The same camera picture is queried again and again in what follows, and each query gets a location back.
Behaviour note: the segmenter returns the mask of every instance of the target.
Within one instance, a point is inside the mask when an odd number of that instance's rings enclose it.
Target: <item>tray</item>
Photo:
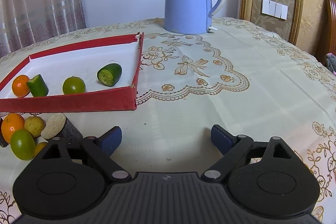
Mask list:
[[[0,82],[0,112],[92,112],[135,110],[143,33],[105,37],[28,55]],[[122,75],[115,86],[102,85],[97,71],[119,63]],[[41,74],[48,96],[17,98],[11,89],[18,75]],[[63,95],[62,85],[71,76],[82,78],[85,93]]]

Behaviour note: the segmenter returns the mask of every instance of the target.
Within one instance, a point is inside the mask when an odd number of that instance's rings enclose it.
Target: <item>orange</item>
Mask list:
[[[27,86],[27,81],[29,77],[27,75],[19,75],[16,77],[12,84],[12,91],[17,97],[24,97],[29,93],[29,87]]]
[[[18,129],[25,129],[25,119],[17,113],[9,113],[1,124],[1,133],[7,143],[11,143],[11,137]]]

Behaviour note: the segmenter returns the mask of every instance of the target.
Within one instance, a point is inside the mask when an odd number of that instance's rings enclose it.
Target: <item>light switch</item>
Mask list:
[[[269,11],[269,0],[262,0],[262,9],[261,12],[263,14],[267,14],[268,15],[268,11]]]
[[[275,5],[275,14],[274,14],[274,16],[277,17],[277,18],[281,18],[281,12],[282,12],[282,4],[277,3]]]
[[[271,1],[271,0],[269,1],[268,14],[270,16],[274,16],[274,14],[275,14],[275,4],[276,4],[276,2]]]
[[[281,10],[281,18],[287,19],[288,6],[283,5]]]

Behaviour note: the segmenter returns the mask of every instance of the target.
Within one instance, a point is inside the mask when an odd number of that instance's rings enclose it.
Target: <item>cut cucumber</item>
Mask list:
[[[103,85],[114,86],[121,77],[122,69],[117,63],[104,66],[97,72],[97,78]]]
[[[47,96],[49,89],[45,84],[41,75],[36,75],[32,79],[27,81],[27,86],[33,97]]]

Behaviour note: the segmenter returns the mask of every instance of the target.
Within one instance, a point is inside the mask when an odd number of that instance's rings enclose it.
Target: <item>tablecloth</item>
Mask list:
[[[214,124],[255,141],[280,136],[319,181],[313,215],[334,224],[336,77],[313,56],[251,22],[218,18],[213,26],[218,30],[179,35],[168,33],[162,19],[150,19],[67,33],[3,57],[0,80],[28,54],[144,32],[137,109],[66,113],[83,136],[120,126],[123,140],[112,159],[132,175],[201,173],[221,157],[209,138]],[[28,163],[9,146],[0,148],[0,223],[20,215],[11,191]]]

